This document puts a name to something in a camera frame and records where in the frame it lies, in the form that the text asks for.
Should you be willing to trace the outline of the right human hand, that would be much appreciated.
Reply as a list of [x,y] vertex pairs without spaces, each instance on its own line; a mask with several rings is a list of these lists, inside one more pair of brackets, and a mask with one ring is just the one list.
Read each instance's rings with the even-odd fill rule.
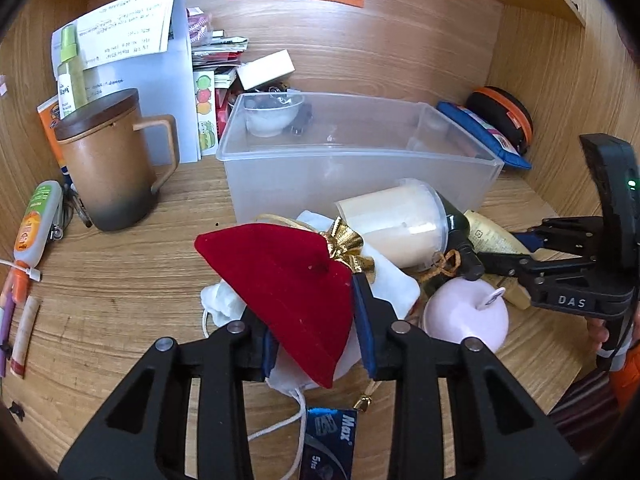
[[[610,333],[605,327],[605,322],[603,320],[598,320],[597,318],[586,318],[586,324],[592,348],[598,351],[602,348],[602,344],[608,341]],[[636,314],[634,316],[634,326],[632,326],[631,344],[637,343],[639,335],[639,315]]]

